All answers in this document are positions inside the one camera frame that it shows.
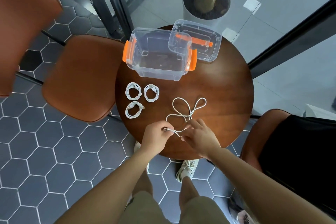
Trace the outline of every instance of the plant pot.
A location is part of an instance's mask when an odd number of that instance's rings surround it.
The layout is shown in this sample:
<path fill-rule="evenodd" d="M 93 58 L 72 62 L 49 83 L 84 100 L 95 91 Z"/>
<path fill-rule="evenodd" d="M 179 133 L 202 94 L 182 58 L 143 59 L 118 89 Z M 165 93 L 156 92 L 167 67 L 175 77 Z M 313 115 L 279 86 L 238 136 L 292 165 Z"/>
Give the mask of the plant pot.
<path fill-rule="evenodd" d="M 222 30 L 220 28 L 218 28 L 220 24 L 220 22 L 224 19 L 224 16 L 227 14 L 229 7 L 230 7 L 230 0 L 226 0 L 228 6 L 227 6 L 227 11 L 220 16 L 219 18 L 215 18 L 215 19 L 202 19 L 199 17 L 196 17 L 195 15 L 191 14 L 184 3 L 184 0 L 182 0 L 183 3 L 183 19 L 184 20 L 188 20 L 188 21 L 193 21 L 193 22 L 197 22 L 197 23 L 201 23 L 204 24 L 206 26 L 208 26 L 209 28 L 211 28 L 212 30 L 216 31 L 216 32 L 221 32 Z"/>

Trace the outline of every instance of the table top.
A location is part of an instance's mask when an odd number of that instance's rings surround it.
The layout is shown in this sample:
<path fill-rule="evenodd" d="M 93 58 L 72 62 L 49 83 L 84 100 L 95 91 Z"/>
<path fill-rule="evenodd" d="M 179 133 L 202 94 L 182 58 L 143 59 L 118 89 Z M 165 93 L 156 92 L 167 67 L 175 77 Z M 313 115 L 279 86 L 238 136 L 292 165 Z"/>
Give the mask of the table top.
<path fill-rule="evenodd" d="M 172 25 L 161 29 L 171 30 Z M 135 119 L 125 116 L 125 109 L 131 102 L 125 95 L 130 82 L 141 86 L 142 95 L 137 101 L 145 107 Z M 154 84 L 160 89 L 159 99 L 152 103 L 147 102 L 143 94 L 148 84 Z M 130 90 L 132 97 L 137 94 L 137 90 Z M 148 90 L 147 96 L 151 99 L 155 93 Z M 183 75 L 178 82 L 143 78 L 135 70 L 129 69 L 126 63 L 122 62 L 119 66 L 115 80 L 115 101 L 121 120 L 138 142 L 141 143 L 148 124 L 166 120 L 167 115 L 176 113 L 172 107 L 172 101 L 176 97 L 185 99 L 191 109 L 199 98 L 206 98 L 207 105 L 196 110 L 192 118 L 202 118 L 225 148 L 240 135 L 252 112 L 254 89 L 250 70 L 239 51 L 223 37 L 217 59 L 212 63 L 197 60 L 196 69 Z M 176 100 L 174 106 L 179 112 L 189 114 L 188 107 L 182 100 Z M 136 106 L 129 110 L 129 114 L 134 115 L 138 110 Z M 176 130 L 182 130 L 186 125 L 182 117 L 170 116 L 168 121 Z M 160 154 L 183 160 L 200 158 L 175 134 L 168 139 Z"/>

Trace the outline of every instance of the soil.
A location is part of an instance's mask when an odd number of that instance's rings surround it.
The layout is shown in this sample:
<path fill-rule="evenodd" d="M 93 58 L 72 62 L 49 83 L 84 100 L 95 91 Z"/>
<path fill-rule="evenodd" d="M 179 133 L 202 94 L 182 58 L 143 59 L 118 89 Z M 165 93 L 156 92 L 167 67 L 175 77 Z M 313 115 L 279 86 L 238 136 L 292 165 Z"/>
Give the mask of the soil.
<path fill-rule="evenodd" d="M 203 14 L 195 8 L 194 0 L 183 0 L 183 2 L 189 13 L 204 20 L 213 20 L 222 17 L 230 6 L 230 0 L 216 0 L 213 9 Z"/>

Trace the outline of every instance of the forearm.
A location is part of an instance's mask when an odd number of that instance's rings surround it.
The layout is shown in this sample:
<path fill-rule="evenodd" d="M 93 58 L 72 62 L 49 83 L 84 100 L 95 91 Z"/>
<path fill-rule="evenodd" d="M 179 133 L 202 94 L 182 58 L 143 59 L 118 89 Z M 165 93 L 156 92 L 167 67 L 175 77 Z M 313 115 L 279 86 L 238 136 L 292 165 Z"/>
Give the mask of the forearm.
<path fill-rule="evenodd" d="M 138 150 L 78 200 L 55 224 L 117 224 L 137 180 L 151 158 L 146 152 Z"/>
<path fill-rule="evenodd" d="M 260 223 L 335 224 L 309 202 L 237 158 L 229 150 L 218 148 L 209 159 L 233 183 Z"/>

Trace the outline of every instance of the person's left hand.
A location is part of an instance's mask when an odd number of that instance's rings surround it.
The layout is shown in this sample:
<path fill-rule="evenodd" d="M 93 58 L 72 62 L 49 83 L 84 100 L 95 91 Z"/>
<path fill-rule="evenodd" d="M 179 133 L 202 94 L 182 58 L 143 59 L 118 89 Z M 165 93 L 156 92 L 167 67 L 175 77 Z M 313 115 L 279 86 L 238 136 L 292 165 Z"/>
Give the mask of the person's left hand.
<path fill-rule="evenodd" d="M 165 147 L 169 137 L 174 133 L 172 131 L 165 131 L 162 128 L 174 129 L 169 122 L 162 120 L 148 125 L 143 134 L 141 150 L 147 151 L 153 157 L 159 154 Z"/>

